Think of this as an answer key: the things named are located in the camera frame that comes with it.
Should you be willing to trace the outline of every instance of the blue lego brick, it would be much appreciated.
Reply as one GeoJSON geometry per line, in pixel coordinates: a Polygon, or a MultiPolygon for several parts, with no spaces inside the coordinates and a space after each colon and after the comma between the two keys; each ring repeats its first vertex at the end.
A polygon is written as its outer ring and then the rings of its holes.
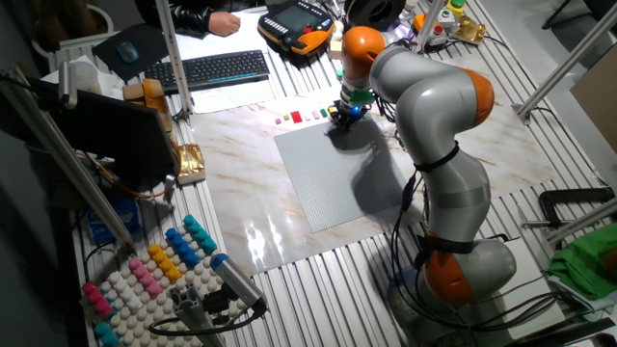
{"type": "Polygon", "coordinates": [[[174,248],[175,253],[178,254],[180,259],[186,264],[187,268],[193,269],[195,265],[200,262],[200,258],[173,227],[165,232],[165,236],[167,236],[167,241],[174,248]]]}
{"type": "Polygon", "coordinates": [[[188,230],[188,232],[193,235],[193,238],[197,240],[197,243],[201,246],[201,248],[205,251],[206,254],[212,255],[214,251],[216,251],[217,246],[214,240],[208,235],[207,232],[200,226],[195,217],[191,215],[187,215],[184,217],[184,226],[188,230]]]}
{"type": "Polygon", "coordinates": [[[107,323],[101,323],[94,327],[94,335],[98,337],[103,347],[117,347],[120,346],[120,341],[112,329],[107,323]]]}

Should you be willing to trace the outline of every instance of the mouse pad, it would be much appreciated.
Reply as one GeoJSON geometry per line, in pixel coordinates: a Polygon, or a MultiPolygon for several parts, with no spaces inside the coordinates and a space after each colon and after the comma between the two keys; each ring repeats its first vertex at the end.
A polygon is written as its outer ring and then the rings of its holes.
{"type": "Polygon", "coordinates": [[[93,53],[124,82],[169,55],[163,32],[148,24],[138,24],[122,30],[93,48],[93,53]],[[116,47],[125,41],[135,46],[139,53],[137,62],[127,64],[120,58],[116,47]]]}

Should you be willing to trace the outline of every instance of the pink lego brick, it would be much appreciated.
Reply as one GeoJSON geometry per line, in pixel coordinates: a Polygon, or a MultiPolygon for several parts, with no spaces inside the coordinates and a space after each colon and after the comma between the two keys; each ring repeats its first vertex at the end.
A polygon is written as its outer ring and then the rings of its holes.
{"type": "Polygon", "coordinates": [[[154,299],[163,292],[161,285],[154,280],[152,274],[138,257],[132,258],[128,262],[128,267],[131,269],[133,275],[135,275],[139,283],[142,284],[145,291],[150,295],[150,298],[154,299]]]}

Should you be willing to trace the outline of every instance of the gold foil wrapper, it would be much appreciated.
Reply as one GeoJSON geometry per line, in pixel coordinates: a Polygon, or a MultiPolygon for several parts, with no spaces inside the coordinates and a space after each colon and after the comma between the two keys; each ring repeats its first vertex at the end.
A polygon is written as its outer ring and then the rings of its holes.
{"type": "Polygon", "coordinates": [[[180,163],[180,174],[177,177],[180,184],[205,179],[205,163],[198,145],[177,146],[174,150],[180,163]]]}
{"type": "Polygon", "coordinates": [[[486,34],[486,26],[478,24],[466,15],[461,15],[459,28],[455,32],[454,38],[473,44],[480,44],[486,34]]]}

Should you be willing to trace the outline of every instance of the green cloth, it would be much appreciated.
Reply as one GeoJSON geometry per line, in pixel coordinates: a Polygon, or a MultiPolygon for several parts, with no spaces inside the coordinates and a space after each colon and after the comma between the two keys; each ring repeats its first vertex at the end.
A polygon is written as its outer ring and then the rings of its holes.
{"type": "Polygon", "coordinates": [[[617,246],[617,223],[578,238],[550,260],[549,273],[587,300],[598,300],[617,290],[601,254],[617,246]]]}

